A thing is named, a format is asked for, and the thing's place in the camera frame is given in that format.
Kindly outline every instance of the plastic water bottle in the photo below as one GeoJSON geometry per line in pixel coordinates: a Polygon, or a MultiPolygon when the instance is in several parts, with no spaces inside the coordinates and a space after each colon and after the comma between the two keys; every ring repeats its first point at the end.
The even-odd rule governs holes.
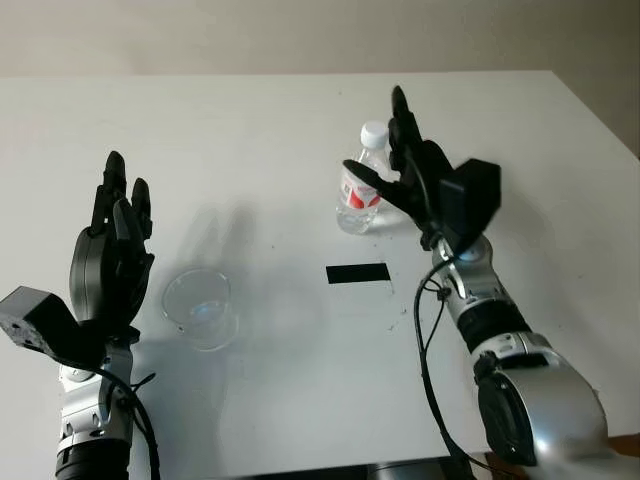
{"type": "MultiPolygon", "coordinates": [[[[382,122],[367,122],[362,126],[362,150],[354,160],[375,170],[384,179],[389,171],[385,146],[389,130],[382,122]]],[[[373,187],[342,168],[336,217],[338,225],[347,233],[364,233],[378,212],[380,196],[373,187]]]]}

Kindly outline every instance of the wire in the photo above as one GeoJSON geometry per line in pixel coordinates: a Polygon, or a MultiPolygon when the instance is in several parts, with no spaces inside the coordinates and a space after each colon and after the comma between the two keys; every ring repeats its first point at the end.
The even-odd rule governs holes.
{"type": "MultiPolygon", "coordinates": [[[[104,370],[98,367],[88,367],[87,365],[75,364],[73,362],[68,362],[65,360],[61,360],[59,358],[55,359],[58,363],[63,365],[67,365],[71,368],[79,368],[82,370],[86,370],[91,373],[95,373],[96,375],[100,375],[107,380],[109,380],[112,384],[114,384],[117,388],[119,388],[126,399],[130,402],[131,408],[133,410],[133,420],[136,426],[140,429],[140,432],[144,436],[145,441],[147,442],[147,447],[149,449],[149,468],[151,470],[151,480],[160,480],[160,456],[158,455],[158,444],[156,443],[156,436],[153,431],[153,425],[151,425],[151,419],[149,418],[149,414],[147,410],[144,408],[144,405],[136,395],[135,391],[120,377],[114,375],[108,370],[104,370]]],[[[138,383],[138,388],[142,385],[149,382],[155,374],[148,375],[142,382],[138,383]]]]}
{"type": "Polygon", "coordinates": [[[416,172],[416,177],[418,178],[418,183],[420,184],[420,188],[422,189],[422,196],[424,198],[424,213],[428,217],[429,210],[431,207],[429,205],[429,193],[427,192],[427,184],[424,181],[424,177],[422,176],[422,172],[418,169],[418,165],[416,164],[415,159],[413,158],[413,152],[410,152],[409,155],[405,155],[405,158],[409,160],[413,170],[416,172]]]}
{"type": "Polygon", "coordinates": [[[477,465],[480,468],[484,468],[485,470],[488,470],[493,473],[501,474],[503,476],[506,476],[507,478],[518,478],[517,475],[514,475],[511,472],[507,472],[506,470],[502,470],[500,468],[492,467],[485,463],[482,463],[476,460],[475,458],[473,458],[472,456],[470,456],[464,450],[462,450],[462,448],[455,442],[455,440],[451,437],[451,435],[449,434],[449,431],[447,430],[447,427],[444,423],[444,418],[442,417],[442,412],[440,411],[440,407],[438,406],[438,401],[436,399],[435,392],[433,390],[433,385],[431,383],[431,376],[429,374],[429,369],[427,366],[427,349],[431,344],[431,340],[433,339],[436,329],[440,323],[440,319],[442,318],[446,297],[451,293],[451,291],[443,287],[440,287],[439,290],[436,291],[436,293],[438,293],[438,299],[440,300],[440,310],[438,311],[436,320],[433,324],[433,327],[431,328],[431,332],[429,334],[429,338],[427,339],[426,345],[423,343],[423,340],[422,340],[422,327],[420,325],[420,300],[422,298],[422,293],[425,290],[427,291],[432,290],[432,289],[426,288],[427,283],[431,282],[440,286],[440,284],[438,284],[435,280],[433,280],[432,277],[437,272],[442,270],[444,267],[453,263],[454,260],[455,260],[455,257],[449,257],[448,259],[443,260],[440,263],[436,264],[431,270],[429,270],[429,273],[427,273],[427,275],[425,275],[424,278],[420,281],[420,284],[416,291],[416,296],[413,302],[413,319],[414,319],[415,330],[416,330],[416,340],[418,342],[418,352],[420,355],[420,370],[422,373],[422,383],[424,385],[424,390],[427,395],[429,408],[431,409],[433,418],[435,419],[436,424],[440,429],[440,435],[442,436],[442,440],[444,441],[445,446],[447,447],[447,450],[449,450],[449,453],[453,458],[458,460],[466,460],[470,463],[473,463],[474,465],[477,465]]]}
{"type": "Polygon", "coordinates": [[[140,387],[146,385],[147,383],[149,383],[154,378],[156,378],[155,372],[150,373],[149,375],[144,377],[142,380],[140,380],[138,383],[132,383],[131,384],[131,390],[133,390],[133,392],[136,393],[140,387]]]}

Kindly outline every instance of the bottle label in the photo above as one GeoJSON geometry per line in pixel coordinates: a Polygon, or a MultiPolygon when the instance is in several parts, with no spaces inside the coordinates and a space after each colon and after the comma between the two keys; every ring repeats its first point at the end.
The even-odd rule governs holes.
{"type": "Polygon", "coordinates": [[[342,173],[340,199],[345,205],[357,209],[374,207],[380,203],[380,195],[376,189],[360,181],[347,170],[342,173]]]}

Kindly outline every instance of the black rectangle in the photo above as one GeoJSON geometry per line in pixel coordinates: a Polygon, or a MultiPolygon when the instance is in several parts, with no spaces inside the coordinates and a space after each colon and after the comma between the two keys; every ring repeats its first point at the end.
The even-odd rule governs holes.
{"type": "Polygon", "coordinates": [[[327,268],[329,284],[375,282],[391,280],[386,263],[363,263],[360,265],[333,265],[327,268]]]}

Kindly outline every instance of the black cable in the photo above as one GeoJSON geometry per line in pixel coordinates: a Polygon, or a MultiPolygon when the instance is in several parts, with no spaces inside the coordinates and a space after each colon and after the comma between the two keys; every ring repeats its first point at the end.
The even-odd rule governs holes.
{"type": "Polygon", "coordinates": [[[133,390],[134,393],[137,392],[140,387],[146,385],[147,383],[149,383],[154,378],[156,378],[155,372],[150,373],[149,375],[144,377],[142,380],[140,380],[138,383],[132,383],[131,384],[131,390],[133,390]]]}
{"type": "Polygon", "coordinates": [[[439,293],[438,298],[441,302],[440,310],[438,312],[438,316],[436,317],[436,321],[434,322],[434,325],[431,328],[431,333],[429,334],[429,338],[427,340],[426,345],[423,343],[423,340],[422,340],[422,327],[420,325],[420,300],[422,298],[423,291],[426,290],[426,284],[429,283],[430,281],[435,282],[435,280],[433,280],[432,277],[441,269],[443,269],[447,265],[450,265],[454,260],[455,260],[455,257],[450,257],[436,264],[431,270],[429,270],[429,273],[427,273],[427,275],[425,275],[425,277],[420,281],[420,284],[416,291],[414,303],[413,303],[413,319],[415,323],[415,330],[416,330],[416,337],[417,337],[416,340],[418,342],[418,352],[420,354],[420,370],[422,373],[422,383],[424,385],[424,390],[427,395],[429,408],[431,409],[433,418],[435,419],[436,424],[440,429],[440,435],[442,436],[442,440],[444,441],[445,446],[447,447],[447,450],[449,450],[449,454],[453,458],[459,459],[459,460],[467,460],[468,462],[473,463],[478,467],[484,468],[494,473],[505,475],[508,478],[518,478],[516,475],[512,474],[511,472],[507,472],[506,470],[502,470],[500,468],[486,465],[476,460],[475,458],[471,457],[464,450],[462,450],[462,448],[455,442],[455,440],[451,437],[451,435],[449,434],[449,431],[447,430],[447,427],[444,423],[444,418],[442,417],[442,413],[440,411],[440,407],[438,406],[438,401],[436,399],[435,392],[433,390],[433,385],[431,384],[431,376],[429,374],[429,369],[427,366],[427,348],[429,347],[431,340],[433,339],[433,336],[436,332],[436,328],[440,323],[440,319],[442,318],[442,314],[444,312],[446,295],[448,295],[450,291],[447,292],[444,288],[441,288],[438,291],[439,293]]]}
{"type": "Polygon", "coordinates": [[[134,410],[134,422],[140,429],[145,441],[147,442],[147,447],[149,449],[149,468],[151,470],[151,480],[160,480],[160,456],[158,455],[158,444],[156,443],[156,436],[153,431],[153,425],[151,425],[151,419],[149,418],[147,410],[144,408],[144,405],[142,404],[136,393],[133,391],[133,389],[124,380],[120,379],[120,377],[109,372],[108,370],[104,370],[98,367],[88,367],[86,365],[74,364],[73,362],[67,362],[61,359],[55,360],[62,365],[67,365],[71,368],[79,368],[81,370],[86,370],[88,372],[95,373],[96,375],[100,375],[101,377],[109,380],[112,384],[114,384],[122,391],[125,398],[131,403],[131,408],[134,410]],[[135,415],[135,411],[137,411],[140,415],[142,425],[140,425],[140,422],[135,415]]]}

